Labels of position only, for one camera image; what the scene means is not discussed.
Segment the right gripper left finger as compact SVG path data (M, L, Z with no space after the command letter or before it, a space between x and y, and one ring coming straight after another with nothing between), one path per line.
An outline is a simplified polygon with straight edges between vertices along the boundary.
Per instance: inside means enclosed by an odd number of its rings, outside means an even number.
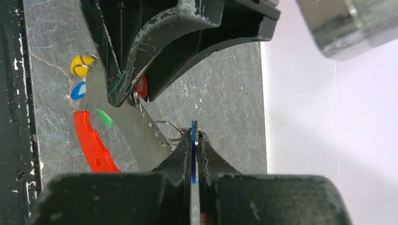
M69 173L39 195L29 225L189 225L191 134L150 172Z

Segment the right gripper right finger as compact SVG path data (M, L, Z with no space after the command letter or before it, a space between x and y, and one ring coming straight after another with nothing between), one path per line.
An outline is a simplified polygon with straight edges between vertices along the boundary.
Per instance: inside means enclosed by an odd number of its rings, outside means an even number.
M243 174L198 137L200 220L204 225L349 225L336 186L318 175Z

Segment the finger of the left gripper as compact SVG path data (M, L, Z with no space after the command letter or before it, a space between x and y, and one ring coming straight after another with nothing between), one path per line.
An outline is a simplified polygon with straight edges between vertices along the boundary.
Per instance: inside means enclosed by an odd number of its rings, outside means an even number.
M104 67L107 100L119 107L169 42L161 28L174 16L174 1L82 0L80 8Z
M136 35L126 72L134 85L146 80L146 101L214 52L270 41L281 14L264 0L160 0L156 5L159 12Z

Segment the steel key holder red handle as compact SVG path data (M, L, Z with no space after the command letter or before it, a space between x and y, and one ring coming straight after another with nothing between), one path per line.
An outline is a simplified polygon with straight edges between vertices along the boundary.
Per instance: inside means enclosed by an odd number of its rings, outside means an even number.
M139 171L150 171L165 160L175 149L175 143L181 138L166 138L158 124L169 125L169 122L153 121L140 103L137 92L129 97L120 107L108 102L104 69L93 54L95 61L91 64L84 82L86 94L80 99L79 108L74 112L74 127L89 168L94 173L119 173L111 152L103 144L98 131L90 123L88 106L102 109L114 121L113 125L127 141L137 163Z

